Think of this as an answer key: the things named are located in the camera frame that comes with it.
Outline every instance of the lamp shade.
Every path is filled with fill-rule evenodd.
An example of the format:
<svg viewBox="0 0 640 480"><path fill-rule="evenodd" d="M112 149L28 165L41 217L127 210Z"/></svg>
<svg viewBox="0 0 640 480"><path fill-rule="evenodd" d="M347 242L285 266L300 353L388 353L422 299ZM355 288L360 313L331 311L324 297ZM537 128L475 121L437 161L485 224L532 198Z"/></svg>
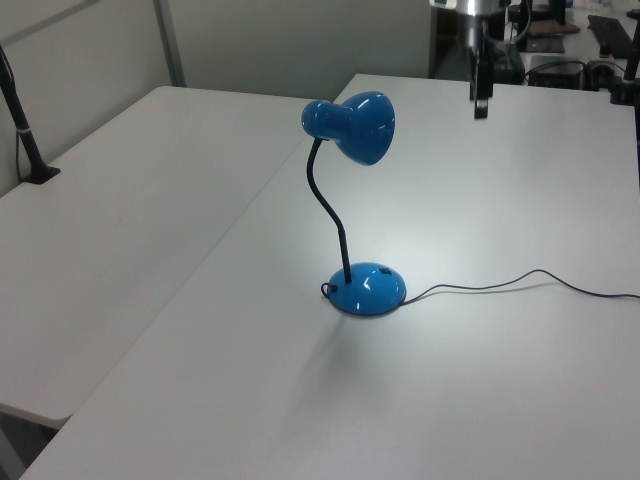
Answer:
<svg viewBox="0 0 640 480"><path fill-rule="evenodd" d="M302 127L315 138L332 140L347 157L373 165L387 153L395 130L395 112L380 92L354 95L342 105L315 100L302 112Z"/></svg>

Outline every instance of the blue desk lamp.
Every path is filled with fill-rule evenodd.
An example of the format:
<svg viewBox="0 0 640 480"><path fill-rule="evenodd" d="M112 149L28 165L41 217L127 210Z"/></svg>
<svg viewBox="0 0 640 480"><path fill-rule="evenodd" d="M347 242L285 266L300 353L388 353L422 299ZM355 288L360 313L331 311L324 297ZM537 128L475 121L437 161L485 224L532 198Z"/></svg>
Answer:
<svg viewBox="0 0 640 480"><path fill-rule="evenodd" d="M316 100L302 112L302 127L315 138L307 162L309 187L338 227L342 254L342 269L331 277L323 293L336 308L352 315L389 313L406 296L404 280L398 272L379 263L349 264L344 227L316 186L313 164L323 140L333 140L342 153L361 165L377 163L393 139L393 105L379 92L360 93L342 105Z"/></svg>

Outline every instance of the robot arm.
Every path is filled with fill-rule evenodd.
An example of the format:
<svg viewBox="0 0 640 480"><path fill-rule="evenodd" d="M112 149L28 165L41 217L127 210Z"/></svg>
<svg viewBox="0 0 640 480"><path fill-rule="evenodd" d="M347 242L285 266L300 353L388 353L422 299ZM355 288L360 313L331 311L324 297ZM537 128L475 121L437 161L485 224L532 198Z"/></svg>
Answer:
<svg viewBox="0 0 640 480"><path fill-rule="evenodd" d="M469 49L470 99L474 118L487 118L493 95L493 61L487 34L489 17L504 11L509 0L429 0L432 7L455 10L460 14L458 39Z"/></svg>

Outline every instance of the white wall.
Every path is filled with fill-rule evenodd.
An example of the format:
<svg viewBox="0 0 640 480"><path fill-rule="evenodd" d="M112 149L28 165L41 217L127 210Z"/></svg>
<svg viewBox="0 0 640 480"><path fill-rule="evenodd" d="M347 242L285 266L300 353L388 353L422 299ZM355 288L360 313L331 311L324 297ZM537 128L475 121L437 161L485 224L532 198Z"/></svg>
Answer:
<svg viewBox="0 0 640 480"><path fill-rule="evenodd" d="M428 0L167 2L189 87L333 99L356 73L428 73Z"/></svg>
<svg viewBox="0 0 640 480"><path fill-rule="evenodd" d="M155 87L170 84L152 0L100 0L5 53L47 163ZM15 128L2 99L0 195L17 184L14 148ZM24 150L21 157L24 175Z"/></svg>

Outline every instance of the blue lamp base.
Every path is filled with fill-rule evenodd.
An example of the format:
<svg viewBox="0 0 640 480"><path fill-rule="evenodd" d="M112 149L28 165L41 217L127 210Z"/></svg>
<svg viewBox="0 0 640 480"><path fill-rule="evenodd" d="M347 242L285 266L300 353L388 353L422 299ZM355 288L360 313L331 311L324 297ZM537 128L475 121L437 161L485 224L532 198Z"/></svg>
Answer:
<svg viewBox="0 0 640 480"><path fill-rule="evenodd" d="M351 265L351 283L340 269L329 280L327 297L338 309L360 317L384 315L400 306L407 295L398 272L379 263Z"/></svg>

